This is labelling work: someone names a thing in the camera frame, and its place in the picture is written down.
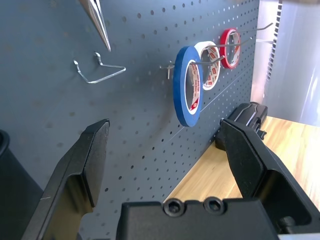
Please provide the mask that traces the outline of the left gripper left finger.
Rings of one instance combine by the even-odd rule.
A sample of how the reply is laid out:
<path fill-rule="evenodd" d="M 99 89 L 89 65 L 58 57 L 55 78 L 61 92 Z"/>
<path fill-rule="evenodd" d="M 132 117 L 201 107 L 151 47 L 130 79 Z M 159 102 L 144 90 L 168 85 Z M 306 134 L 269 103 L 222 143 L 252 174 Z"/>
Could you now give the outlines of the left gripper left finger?
<path fill-rule="evenodd" d="M 81 220 L 93 212 L 101 191 L 110 128 L 89 125 L 56 165 L 22 235 L 24 240 L 75 240 Z"/>

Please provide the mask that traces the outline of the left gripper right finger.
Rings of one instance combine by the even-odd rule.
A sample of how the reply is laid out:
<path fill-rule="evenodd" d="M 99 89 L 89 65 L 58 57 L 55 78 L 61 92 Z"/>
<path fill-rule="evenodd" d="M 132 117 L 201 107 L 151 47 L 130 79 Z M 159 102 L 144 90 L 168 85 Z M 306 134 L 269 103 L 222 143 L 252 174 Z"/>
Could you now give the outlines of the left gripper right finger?
<path fill-rule="evenodd" d="M 258 134 L 226 118 L 220 121 L 220 133 L 241 195 L 260 200 L 275 231 L 278 234 L 318 234 L 319 210 Z"/>

